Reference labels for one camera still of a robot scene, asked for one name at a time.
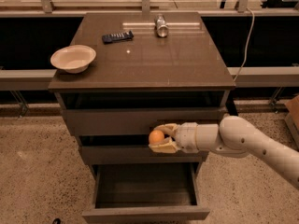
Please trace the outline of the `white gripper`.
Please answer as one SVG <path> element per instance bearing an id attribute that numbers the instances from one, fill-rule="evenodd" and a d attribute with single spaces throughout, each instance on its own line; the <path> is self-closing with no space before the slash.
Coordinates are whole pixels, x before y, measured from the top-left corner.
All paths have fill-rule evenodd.
<path id="1" fill-rule="evenodd" d="M 167 138 L 149 144 L 149 148 L 155 153 L 174 154 L 179 150 L 184 153 L 197 153 L 196 128 L 196 123 L 183 123 L 181 125 L 167 123 L 156 126 L 154 130 L 162 132 Z"/>

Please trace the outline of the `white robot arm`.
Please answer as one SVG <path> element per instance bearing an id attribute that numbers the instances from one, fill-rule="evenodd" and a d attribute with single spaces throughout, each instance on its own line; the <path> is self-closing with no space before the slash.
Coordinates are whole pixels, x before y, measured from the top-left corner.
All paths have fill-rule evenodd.
<path id="1" fill-rule="evenodd" d="M 225 117 L 219 124 L 159 125 L 149 135 L 149 148 L 166 154 L 209 151 L 234 158 L 251 154 L 299 189 L 299 152 L 273 140 L 238 116 Z"/>

